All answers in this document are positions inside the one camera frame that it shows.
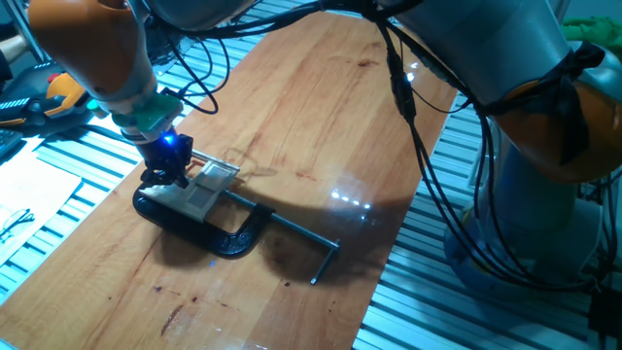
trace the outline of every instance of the metal rod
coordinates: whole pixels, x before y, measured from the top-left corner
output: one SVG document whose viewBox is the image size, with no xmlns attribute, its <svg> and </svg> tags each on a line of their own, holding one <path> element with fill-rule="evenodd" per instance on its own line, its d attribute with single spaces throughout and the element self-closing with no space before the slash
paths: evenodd
<svg viewBox="0 0 622 350">
<path fill-rule="evenodd" d="M 236 193 L 233 193 L 233 192 L 229 192 L 229 191 L 222 191 L 222 194 L 227 195 L 229 198 L 237 201 L 238 203 L 246 206 L 249 209 L 253 209 L 255 207 L 255 203 L 254 202 L 252 202 L 252 201 L 242 197 L 239 194 L 236 194 Z M 291 228 L 294 231 L 300 233 L 301 235 L 311 239 L 312 241 L 320 243 L 323 246 L 329 248 L 331 254 L 333 252 L 336 252 L 336 251 L 339 250 L 339 242 L 338 241 L 335 243 L 335 242 L 333 242 L 333 241 L 331 241 L 329 239 L 326 239 L 326 238 L 322 237 L 321 235 L 319 235 L 319 234 L 317 234 L 317 233 L 315 233 L 313 231 L 310 231 L 310 230 L 308 230 L 308 229 L 306 229 L 304 227 L 296 225 L 296 224 L 292 223 L 291 221 L 289 221 L 289 220 L 287 220 L 287 219 L 283 218 L 282 216 L 277 215 L 275 213 L 272 214 L 271 219 L 273 221 L 275 221 L 276 223 L 279 223 L 279 224 L 283 225 L 286 228 Z"/>
<path fill-rule="evenodd" d="M 336 244 L 338 245 L 339 243 L 341 243 L 341 241 L 339 239 L 337 239 Z M 335 254 L 337 254 L 337 251 L 335 251 L 335 250 L 330 250 L 330 252 L 328 252 L 327 258 L 324 259 L 324 262 L 322 262 L 322 266 L 320 266 L 320 269 L 318 270 L 318 273 L 316 273 L 315 277 L 313 277 L 313 279 L 311 280 L 311 284 L 312 285 L 315 286 L 315 284 L 318 283 L 318 280 L 324 274 L 324 271 L 327 269 L 328 264 L 330 263 L 330 261 L 332 261 L 332 258 L 334 258 Z"/>
<path fill-rule="evenodd" d="M 229 163 L 227 163 L 224 160 L 218 159 L 216 157 L 212 157 L 212 156 L 210 156 L 208 154 L 202 153 L 202 152 L 197 151 L 197 150 L 192 150 L 192 156 L 197 158 L 197 159 L 199 159 L 199 160 L 203 160 L 203 161 L 206 161 L 206 162 L 211 160 L 211 161 L 213 161 L 215 163 L 218 163 L 218 164 L 221 164 L 221 165 L 225 165 L 226 167 L 234 168 L 237 171 L 240 171 L 240 167 L 237 166 L 237 165 L 229 164 Z"/>
</svg>

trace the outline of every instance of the wooden board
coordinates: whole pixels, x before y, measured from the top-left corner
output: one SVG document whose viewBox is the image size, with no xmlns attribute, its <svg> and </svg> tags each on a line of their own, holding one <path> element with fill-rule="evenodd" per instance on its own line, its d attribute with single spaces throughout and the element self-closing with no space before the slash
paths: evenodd
<svg viewBox="0 0 622 350">
<path fill-rule="evenodd" d="M 132 208 L 139 166 L 0 308 L 0 337 L 22 350 L 350 348 L 421 176 L 385 57 L 369 22 L 305 18 L 235 68 L 217 116 L 178 128 L 242 167 L 239 193 L 341 238 L 318 286 L 327 251 L 282 227 L 235 261 L 162 233 Z M 451 105 L 454 90 L 414 73 L 432 103 Z M 418 105 L 431 150 L 445 117 Z"/>
</svg>

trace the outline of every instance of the green object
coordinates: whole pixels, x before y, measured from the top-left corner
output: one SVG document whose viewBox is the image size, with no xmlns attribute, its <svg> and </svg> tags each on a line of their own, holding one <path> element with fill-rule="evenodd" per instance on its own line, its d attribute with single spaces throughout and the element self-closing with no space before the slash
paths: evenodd
<svg viewBox="0 0 622 350">
<path fill-rule="evenodd" d="M 86 108 L 89 109 L 97 118 L 104 118 L 108 116 L 108 112 L 104 111 L 99 107 L 99 103 L 94 99 L 91 99 L 87 104 Z"/>
<path fill-rule="evenodd" d="M 97 101 L 95 100 L 90 100 L 86 107 L 90 110 L 90 111 L 96 111 L 99 109 L 99 103 L 97 103 Z"/>
<path fill-rule="evenodd" d="M 562 32 L 567 40 L 600 45 L 622 61 L 622 24 L 609 17 L 568 18 Z"/>
<path fill-rule="evenodd" d="M 144 106 L 136 109 L 130 116 L 113 115 L 113 122 L 121 127 L 136 126 L 140 132 L 150 132 L 157 129 L 179 109 L 179 98 L 154 93 Z"/>
</svg>

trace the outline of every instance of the wooden tabletop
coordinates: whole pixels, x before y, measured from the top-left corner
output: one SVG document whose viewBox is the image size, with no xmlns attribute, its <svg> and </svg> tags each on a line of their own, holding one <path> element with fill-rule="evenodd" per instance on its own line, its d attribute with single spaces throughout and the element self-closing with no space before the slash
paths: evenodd
<svg viewBox="0 0 622 350">
<path fill-rule="evenodd" d="M 449 108 L 454 90 L 421 65 L 414 74 Z M 362 19 L 305 18 L 261 40 L 217 98 L 218 115 L 192 113 L 178 131 L 241 166 L 239 193 L 341 238 L 320 283 L 309 280 L 327 250 L 283 227 L 228 261 L 142 219 L 139 165 L 0 308 L 0 337 L 21 350 L 351 347 L 421 176 L 380 34 Z M 431 150 L 445 117 L 418 112 Z M 239 222 L 224 208 L 211 219 Z"/>
</svg>

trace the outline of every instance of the white paper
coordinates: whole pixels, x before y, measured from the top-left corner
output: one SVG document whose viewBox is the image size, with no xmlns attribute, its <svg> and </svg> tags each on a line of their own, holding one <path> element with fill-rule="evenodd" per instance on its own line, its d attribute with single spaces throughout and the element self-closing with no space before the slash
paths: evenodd
<svg viewBox="0 0 622 350">
<path fill-rule="evenodd" d="M 0 232 L 20 210 L 30 209 L 35 219 L 17 225 L 0 239 L 0 264 L 56 214 L 80 183 L 80 177 L 36 159 L 34 153 L 13 157 L 0 166 Z"/>
</svg>

